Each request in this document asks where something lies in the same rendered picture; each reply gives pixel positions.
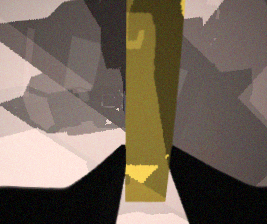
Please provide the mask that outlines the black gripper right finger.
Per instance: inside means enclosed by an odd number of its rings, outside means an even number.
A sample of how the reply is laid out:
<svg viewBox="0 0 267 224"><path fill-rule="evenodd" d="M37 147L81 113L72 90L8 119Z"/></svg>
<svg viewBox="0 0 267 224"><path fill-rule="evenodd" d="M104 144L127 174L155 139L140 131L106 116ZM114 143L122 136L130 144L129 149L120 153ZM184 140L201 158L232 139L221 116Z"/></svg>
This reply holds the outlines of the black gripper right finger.
<svg viewBox="0 0 267 224"><path fill-rule="evenodd" d="M267 187L255 187L172 146L169 171L189 224L267 224Z"/></svg>

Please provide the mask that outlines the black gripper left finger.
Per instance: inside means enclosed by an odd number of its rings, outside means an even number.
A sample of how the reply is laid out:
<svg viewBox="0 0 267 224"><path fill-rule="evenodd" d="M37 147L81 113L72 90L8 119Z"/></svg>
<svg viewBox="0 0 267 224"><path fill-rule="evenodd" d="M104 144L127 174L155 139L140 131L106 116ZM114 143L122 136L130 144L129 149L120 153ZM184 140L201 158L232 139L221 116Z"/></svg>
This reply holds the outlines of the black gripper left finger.
<svg viewBox="0 0 267 224"><path fill-rule="evenodd" d="M117 224L126 173L120 145L65 187L0 186L0 224Z"/></svg>

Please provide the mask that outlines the yellow bar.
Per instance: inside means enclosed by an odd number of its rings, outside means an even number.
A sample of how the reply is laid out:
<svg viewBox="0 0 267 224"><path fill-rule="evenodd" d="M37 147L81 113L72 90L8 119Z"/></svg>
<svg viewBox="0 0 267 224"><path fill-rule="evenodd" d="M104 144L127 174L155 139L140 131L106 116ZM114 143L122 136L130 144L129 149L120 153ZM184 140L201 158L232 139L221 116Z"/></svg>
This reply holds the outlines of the yellow bar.
<svg viewBox="0 0 267 224"><path fill-rule="evenodd" d="M126 0L125 202L165 202L185 0Z"/></svg>

